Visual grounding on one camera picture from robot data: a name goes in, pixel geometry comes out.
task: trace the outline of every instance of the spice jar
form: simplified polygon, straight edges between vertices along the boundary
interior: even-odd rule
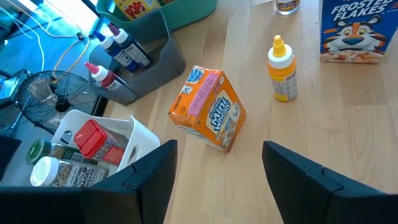
[[[93,159],[85,159],[79,149],[64,146],[62,144],[51,143],[50,141],[44,139],[38,139],[32,144],[26,155],[26,163],[34,165],[44,156],[94,165],[98,163],[98,161]]]
[[[44,156],[33,167],[30,183],[34,187],[90,187],[107,173],[95,165]]]
[[[95,120],[88,120],[75,134],[76,145],[87,159],[118,166],[123,158],[128,139],[105,128]]]

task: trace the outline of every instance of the white glue bottle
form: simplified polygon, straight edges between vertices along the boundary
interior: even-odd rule
[[[123,86],[125,82],[121,80],[115,73],[102,67],[95,66],[92,63],[85,62],[86,67],[91,71],[91,76],[107,90],[116,90]]]

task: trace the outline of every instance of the wooden countertop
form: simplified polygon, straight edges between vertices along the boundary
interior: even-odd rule
[[[398,36],[378,65],[320,63],[318,1],[282,17],[267,0],[219,0],[207,18],[174,32],[183,75],[105,116],[133,115],[160,137],[178,140],[178,174],[165,223],[282,223],[261,151],[272,140],[348,177],[398,192]],[[267,52],[280,34],[297,57],[298,97],[272,96]],[[169,106],[193,65],[220,68],[248,115],[231,152],[217,151],[169,120]]]

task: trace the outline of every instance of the red container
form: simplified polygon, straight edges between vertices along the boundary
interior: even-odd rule
[[[128,139],[115,133],[95,120],[88,120],[74,137],[76,145],[87,159],[118,166],[123,158]]]

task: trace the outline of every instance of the white jar lid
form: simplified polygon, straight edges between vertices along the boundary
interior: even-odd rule
[[[275,57],[273,52],[274,48],[271,47],[268,51],[268,61],[273,68],[283,69],[287,68],[289,65],[293,63],[293,50],[292,48],[285,44],[286,54],[282,57]]]
[[[54,157],[44,156],[37,161],[30,175],[30,183],[34,187],[45,187],[57,177],[59,161]]]

